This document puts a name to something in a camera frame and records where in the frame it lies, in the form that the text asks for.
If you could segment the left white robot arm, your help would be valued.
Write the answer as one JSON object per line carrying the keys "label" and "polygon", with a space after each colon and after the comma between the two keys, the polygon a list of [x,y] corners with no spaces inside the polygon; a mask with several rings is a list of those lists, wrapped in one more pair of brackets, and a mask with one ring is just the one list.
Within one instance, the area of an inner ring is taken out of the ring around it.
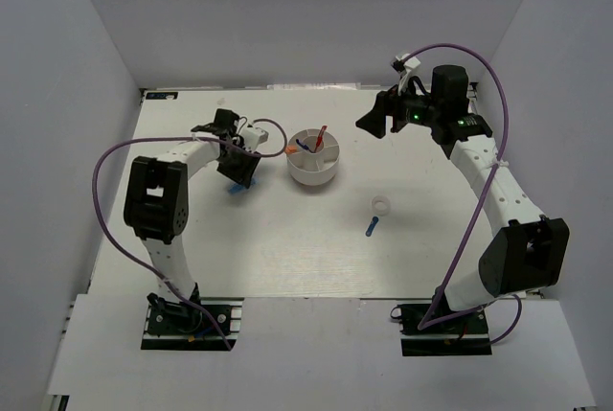
{"label": "left white robot arm", "polygon": [[192,136],[156,156],[132,162],[124,221],[146,248],[155,269],[157,299],[176,303],[170,322],[180,332],[196,331],[202,322],[198,284],[187,263],[182,233],[189,219],[189,181],[211,163],[244,188],[251,185],[260,162],[258,147],[268,132],[228,109],[212,122],[195,126]]}

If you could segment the blue highlighter marker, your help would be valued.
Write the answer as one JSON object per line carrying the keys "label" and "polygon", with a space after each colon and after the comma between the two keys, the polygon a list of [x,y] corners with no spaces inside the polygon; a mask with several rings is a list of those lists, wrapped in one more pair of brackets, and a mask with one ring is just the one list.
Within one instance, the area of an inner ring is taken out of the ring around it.
{"label": "blue highlighter marker", "polygon": [[253,188],[257,185],[257,180],[256,179],[252,179],[249,186],[245,187],[243,185],[240,184],[234,184],[233,186],[231,186],[227,192],[230,195],[236,195],[236,194],[240,194],[242,192],[248,191],[250,188]]}

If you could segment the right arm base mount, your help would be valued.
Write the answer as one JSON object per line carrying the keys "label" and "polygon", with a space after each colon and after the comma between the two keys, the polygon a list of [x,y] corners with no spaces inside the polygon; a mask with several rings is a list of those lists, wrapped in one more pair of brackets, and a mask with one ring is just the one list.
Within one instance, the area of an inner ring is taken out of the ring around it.
{"label": "right arm base mount", "polygon": [[399,324],[403,357],[492,354],[483,312],[473,312],[419,331],[418,324],[429,306],[429,303],[404,302],[390,311],[391,321]]}

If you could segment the red ballpoint pen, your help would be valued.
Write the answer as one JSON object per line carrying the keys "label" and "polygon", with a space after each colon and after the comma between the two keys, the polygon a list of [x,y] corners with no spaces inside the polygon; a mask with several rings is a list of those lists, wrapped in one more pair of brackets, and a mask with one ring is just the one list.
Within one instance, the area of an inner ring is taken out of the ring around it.
{"label": "red ballpoint pen", "polygon": [[316,142],[315,142],[315,146],[312,149],[313,153],[317,153],[320,150],[320,147],[323,145],[323,140],[324,140],[324,136],[325,133],[328,129],[328,126],[321,126],[321,128],[319,129],[319,132],[317,134],[317,138],[316,138]]}

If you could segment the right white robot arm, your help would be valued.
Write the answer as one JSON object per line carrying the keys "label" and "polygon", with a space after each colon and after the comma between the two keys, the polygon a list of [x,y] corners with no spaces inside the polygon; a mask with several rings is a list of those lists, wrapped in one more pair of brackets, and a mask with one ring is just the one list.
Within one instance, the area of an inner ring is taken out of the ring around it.
{"label": "right white robot arm", "polygon": [[446,333],[465,324],[469,309],[556,285],[570,238],[567,223],[547,217],[499,159],[491,128],[469,110],[468,86],[464,67],[437,66],[429,90],[411,76],[405,90],[379,92],[373,108],[355,123],[378,139],[409,124],[428,127],[479,198],[492,241],[476,270],[449,283],[443,302],[432,309],[434,325]]}

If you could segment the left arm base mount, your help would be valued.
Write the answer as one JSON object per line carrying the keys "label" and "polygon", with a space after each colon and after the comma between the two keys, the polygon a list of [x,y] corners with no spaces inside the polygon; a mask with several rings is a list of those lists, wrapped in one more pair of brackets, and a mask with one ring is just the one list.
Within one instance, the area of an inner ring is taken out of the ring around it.
{"label": "left arm base mount", "polygon": [[[202,299],[200,304],[215,318],[233,349],[238,340],[243,299]],[[148,306],[140,348],[143,351],[229,352],[213,323],[202,312],[189,308],[185,316],[159,305]]]}

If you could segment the white tape roll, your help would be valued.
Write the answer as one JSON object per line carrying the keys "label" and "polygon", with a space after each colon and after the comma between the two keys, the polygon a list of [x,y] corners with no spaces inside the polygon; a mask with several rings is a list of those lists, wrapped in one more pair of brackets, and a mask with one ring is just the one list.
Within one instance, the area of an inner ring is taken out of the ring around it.
{"label": "white tape roll", "polygon": [[391,202],[384,195],[377,195],[372,199],[372,210],[375,216],[385,217],[391,212]]}

